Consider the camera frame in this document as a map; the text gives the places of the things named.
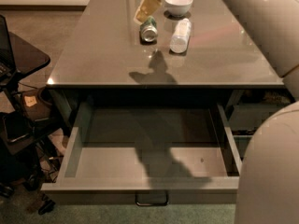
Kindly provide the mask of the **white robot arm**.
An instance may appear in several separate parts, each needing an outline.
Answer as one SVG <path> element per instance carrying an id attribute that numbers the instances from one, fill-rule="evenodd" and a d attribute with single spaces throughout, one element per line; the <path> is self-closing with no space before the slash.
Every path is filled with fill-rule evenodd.
<path id="1" fill-rule="evenodd" d="M 298 0 L 222 0 L 299 97 Z M 299 103 L 252 105 L 260 126 L 239 171 L 235 224 L 299 224 Z"/>

